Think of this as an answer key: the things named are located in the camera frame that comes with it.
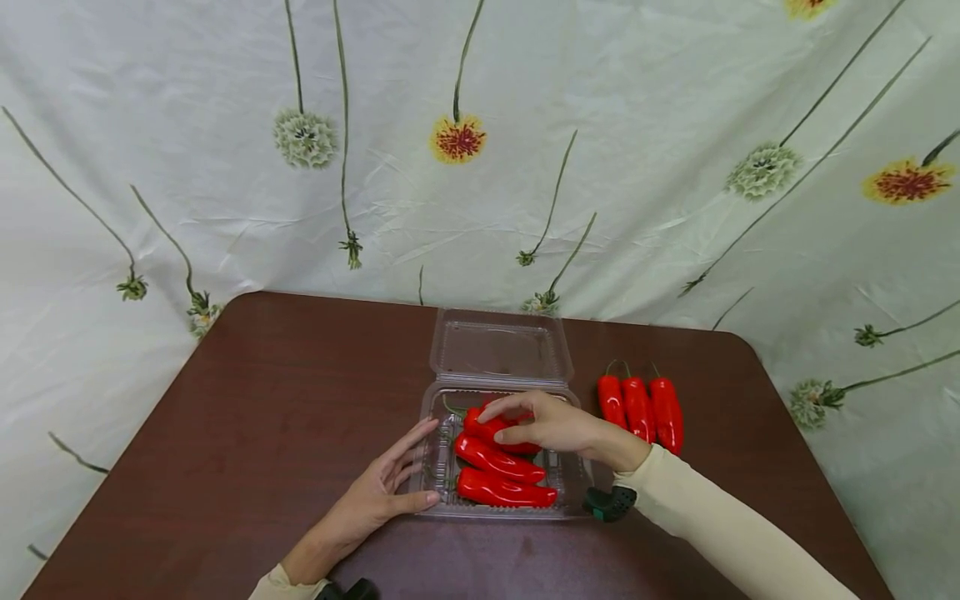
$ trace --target brown table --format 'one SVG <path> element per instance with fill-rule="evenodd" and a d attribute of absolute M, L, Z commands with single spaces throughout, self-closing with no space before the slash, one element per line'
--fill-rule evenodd
<path fill-rule="evenodd" d="M 418 418 L 436 309 L 258 293 L 232 302 L 24 596 L 246 599 Z M 566 321 L 597 411 L 612 357 L 656 360 L 684 458 L 861 598 L 892 598 L 753 350 L 728 333 Z M 742 598 L 639 514 L 614 525 L 391 522 L 334 577 L 392 598 Z"/>

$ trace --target wrist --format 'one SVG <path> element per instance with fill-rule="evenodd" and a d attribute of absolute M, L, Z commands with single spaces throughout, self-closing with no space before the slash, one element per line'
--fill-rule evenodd
<path fill-rule="evenodd" d="M 321 521 L 303 536 L 280 562 L 291 585 L 311 586 L 325 579 L 341 560 L 341 544 L 327 534 Z"/>
<path fill-rule="evenodd" d="M 628 473 L 640 468 L 651 446 L 631 432 L 601 421 L 592 443 L 593 454 L 614 472 Z"/>

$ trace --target floral backdrop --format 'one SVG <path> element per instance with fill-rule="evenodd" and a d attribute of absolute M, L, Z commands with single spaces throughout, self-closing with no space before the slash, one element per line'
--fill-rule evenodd
<path fill-rule="evenodd" d="M 951 0 L 0 16 L 3 597 L 263 288 L 730 331 L 894 593 L 960 589 Z"/>

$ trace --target container lid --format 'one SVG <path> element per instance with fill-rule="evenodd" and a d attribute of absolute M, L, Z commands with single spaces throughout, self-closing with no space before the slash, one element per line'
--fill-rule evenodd
<path fill-rule="evenodd" d="M 430 367 L 439 379 L 557 385 L 573 378 L 560 319 L 459 308 L 437 316 Z"/>

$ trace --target plastic clamshell container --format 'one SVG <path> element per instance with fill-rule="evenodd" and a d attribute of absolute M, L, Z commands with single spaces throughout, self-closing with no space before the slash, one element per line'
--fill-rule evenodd
<path fill-rule="evenodd" d="M 412 492 L 436 490 L 441 501 L 423 516 L 505 519 L 570 519 L 588 516 L 581 508 L 590 486 L 589 465 L 573 453 L 542 450 L 534 463 L 547 471 L 540 485 L 557 490 L 553 506 L 501 508 L 476 504 L 456 492 L 462 461 L 452 440 L 463 430 L 451 408 L 481 406 L 488 400 L 541 389 L 573 406 L 580 400 L 567 387 L 573 366 L 566 347 L 563 322 L 543 316 L 441 310 L 434 331 L 430 366 L 437 380 L 423 396 L 420 417 L 440 420 L 424 441 L 422 466 L 409 484 Z"/>

